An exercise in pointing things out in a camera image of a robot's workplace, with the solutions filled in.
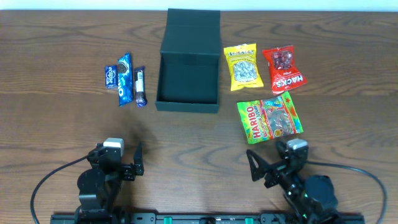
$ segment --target wooden surface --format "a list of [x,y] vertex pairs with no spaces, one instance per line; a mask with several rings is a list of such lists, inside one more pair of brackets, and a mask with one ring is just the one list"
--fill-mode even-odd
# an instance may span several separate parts
[[[398,216],[398,14],[222,12],[223,47],[256,42],[264,88],[230,92],[221,56],[218,114],[157,111],[159,49],[166,12],[0,12],[0,223],[33,223],[29,200],[39,180],[108,137],[123,138],[125,162],[144,142],[145,176],[124,184],[118,203],[160,213],[259,213],[288,210],[280,187],[252,182],[246,149],[278,161],[274,141],[248,145],[237,101],[272,96],[262,49],[295,45],[308,85],[291,91],[309,158],[376,174],[389,193],[385,223]],[[118,107],[104,88],[104,66],[126,51],[145,65],[149,104]],[[79,206],[78,176],[87,162],[49,178],[35,208],[41,223]],[[329,175],[339,211],[374,223],[378,185],[363,175],[306,166]]]

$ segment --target green candy bag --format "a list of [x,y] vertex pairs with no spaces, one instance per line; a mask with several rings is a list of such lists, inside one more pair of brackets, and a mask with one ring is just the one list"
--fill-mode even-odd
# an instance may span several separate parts
[[238,110],[249,144],[303,132],[287,91],[271,99],[239,102]]

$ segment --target yellow candy bag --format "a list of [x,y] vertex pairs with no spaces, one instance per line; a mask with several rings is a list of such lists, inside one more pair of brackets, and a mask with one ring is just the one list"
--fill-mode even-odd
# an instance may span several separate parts
[[224,48],[231,74],[231,91],[244,87],[263,87],[256,63],[256,44]]

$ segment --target box lid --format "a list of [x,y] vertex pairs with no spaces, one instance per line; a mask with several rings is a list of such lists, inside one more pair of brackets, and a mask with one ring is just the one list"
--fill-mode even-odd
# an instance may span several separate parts
[[220,11],[169,9],[160,52],[220,55]]

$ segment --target blue oreo package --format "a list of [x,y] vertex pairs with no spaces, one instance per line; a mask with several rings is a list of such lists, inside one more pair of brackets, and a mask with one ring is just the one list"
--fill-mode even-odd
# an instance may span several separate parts
[[130,53],[126,53],[118,60],[118,73],[119,106],[123,106],[130,103],[133,99],[132,64]]
[[118,87],[118,76],[116,65],[105,66],[105,88]]

